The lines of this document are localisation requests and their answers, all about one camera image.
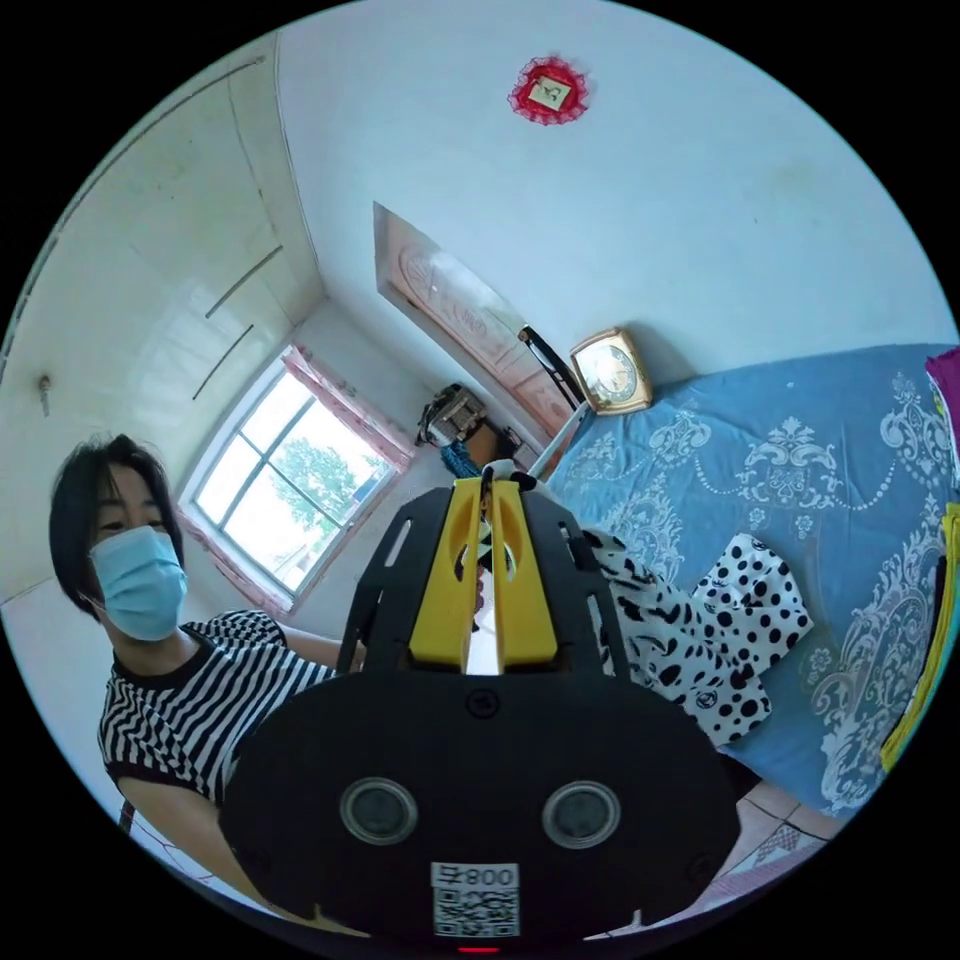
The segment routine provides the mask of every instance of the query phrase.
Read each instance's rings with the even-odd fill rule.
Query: clock face
[[[587,347],[577,363],[586,386],[604,404],[626,403],[637,392],[636,364],[611,343],[595,343]]]

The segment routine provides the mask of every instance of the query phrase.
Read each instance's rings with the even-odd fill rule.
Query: clock
[[[595,413],[631,413],[653,403],[653,389],[640,356],[619,327],[584,340],[573,348],[570,359]]]

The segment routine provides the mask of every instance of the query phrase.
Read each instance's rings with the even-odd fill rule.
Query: striped shirt
[[[141,677],[114,660],[100,751],[114,783],[131,777],[187,787],[220,807],[243,738],[333,671],[290,650],[276,621],[259,611],[182,629],[200,649],[172,673]]]

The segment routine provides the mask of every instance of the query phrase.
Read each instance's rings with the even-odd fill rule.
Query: black and white polka dot fabric
[[[515,470],[509,460],[486,468],[556,500]],[[632,678],[679,704],[717,747],[756,729],[771,710],[761,676],[813,627],[789,566],[741,533],[687,593],[633,560],[615,537],[583,533],[610,585]],[[489,528],[481,534],[479,560],[489,569]],[[601,655],[612,675],[609,650]]]

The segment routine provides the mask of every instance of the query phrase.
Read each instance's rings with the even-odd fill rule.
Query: yellow cloth
[[[923,673],[920,675],[913,698],[907,706],[903,718],[880,748],[880,762],[887,773],[900,759],[900,755],[913,736],[917,725],[923,719],[956,641],[955,607],[957,603],[957,580],[960,577],[960,504],[947,504],[947,514],[943,518],[943,531],[946,535],[947,573],[943,584],[943,602],[940,604],[940,616],[937,618],[933,642],[930,644],[927,662],[923,668]],[[954,625],[952,636],[951,624]]]

